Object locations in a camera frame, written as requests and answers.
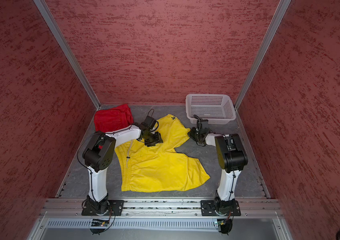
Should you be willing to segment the yellow shorts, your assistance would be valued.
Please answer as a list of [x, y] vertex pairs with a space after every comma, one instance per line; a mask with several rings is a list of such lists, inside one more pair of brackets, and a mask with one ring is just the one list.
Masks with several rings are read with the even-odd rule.
[[177, 153], [187, 140], [189, 129], [181, 121], [167, 115], [159, 119], [163, 143], [147, 147], [137, 140], [116, 147], [123, 192], [188, 191], [202, 186], [210, 176], [199, 159]]

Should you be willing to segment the white plastic laundry basket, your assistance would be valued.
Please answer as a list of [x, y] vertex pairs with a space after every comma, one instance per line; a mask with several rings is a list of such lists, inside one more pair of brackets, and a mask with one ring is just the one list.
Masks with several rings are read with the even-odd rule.
[[211, 125], [225, 125], [236, 119], [234, 104], [228, 95], [188, 94], [186, 114], [191, 124], [196, 124], [194, 115], [208, 120]]

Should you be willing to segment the red shorts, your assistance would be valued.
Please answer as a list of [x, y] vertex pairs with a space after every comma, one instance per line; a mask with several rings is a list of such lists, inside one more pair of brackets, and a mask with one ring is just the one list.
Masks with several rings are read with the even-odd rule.
[[127, 104], [95, 113], [94, 124], [96, 131], [111, 133], [129, 127], [134, 123], [133, 114]]

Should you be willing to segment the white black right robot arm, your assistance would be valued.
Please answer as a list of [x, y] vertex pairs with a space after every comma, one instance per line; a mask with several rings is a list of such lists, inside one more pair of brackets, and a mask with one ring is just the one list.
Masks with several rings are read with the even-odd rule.
[[248, 164], [248, 157], [239, 135], [215, 134], [210, 129], [192, 128], [188, 136], [199, 146], [214, 146], [222, 169], [216, 196], [212, 202], [212, 210], [207, 207], [208, 202], [201, 202], [203, 215], [240, 216], [240, 207], [235, 200], [235, 188], [239, 175]]

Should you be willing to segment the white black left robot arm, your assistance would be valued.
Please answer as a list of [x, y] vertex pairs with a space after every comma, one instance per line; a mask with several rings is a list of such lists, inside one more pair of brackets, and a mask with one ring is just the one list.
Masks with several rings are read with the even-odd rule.
[[82, 205], [83, 216], [105, 216], [114, 211], [107, 189], [108, 167], [113, 160], [115, 148], [133, 140], [143, 140], [147, 147], [163, 143], [161, 134], [156, 129], [152, 130], [142, 124], [133, 124], [111, 133], [97, 131], [91, 136], [82, 153], [82, 166], [88, 170], [90, 185]]

